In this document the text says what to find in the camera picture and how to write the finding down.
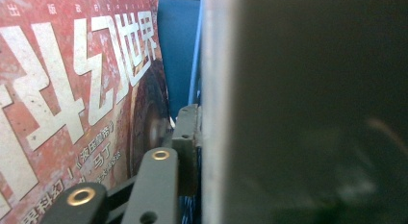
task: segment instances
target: dark gray surface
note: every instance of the dark gray surface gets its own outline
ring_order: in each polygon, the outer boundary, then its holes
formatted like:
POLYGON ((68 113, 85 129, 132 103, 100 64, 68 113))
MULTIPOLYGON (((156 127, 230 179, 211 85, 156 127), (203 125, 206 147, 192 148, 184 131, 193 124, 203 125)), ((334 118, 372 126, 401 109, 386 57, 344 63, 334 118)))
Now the dark gray surface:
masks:
POLYGON ((172 137, 172 148, 177 151, 180 160, 179 195, 193 196, 198 188, 197 170, 197 105, 189 105, 178 113, 177 126, 172 137))
POLYGON ((408 1, 205 3, 204 222, 404 223, 408 1))
POLYGON ((162 147, 148 151, 143 157, 122 223, 175 224, 177 181, 177 153, 173 149, 162 147), (167 151, 169 157, 154 160, 152 155, 156 151, 167 151), (144 216, 146 219, 156 216, 157 219, 154 222, 143 222, 144 216))

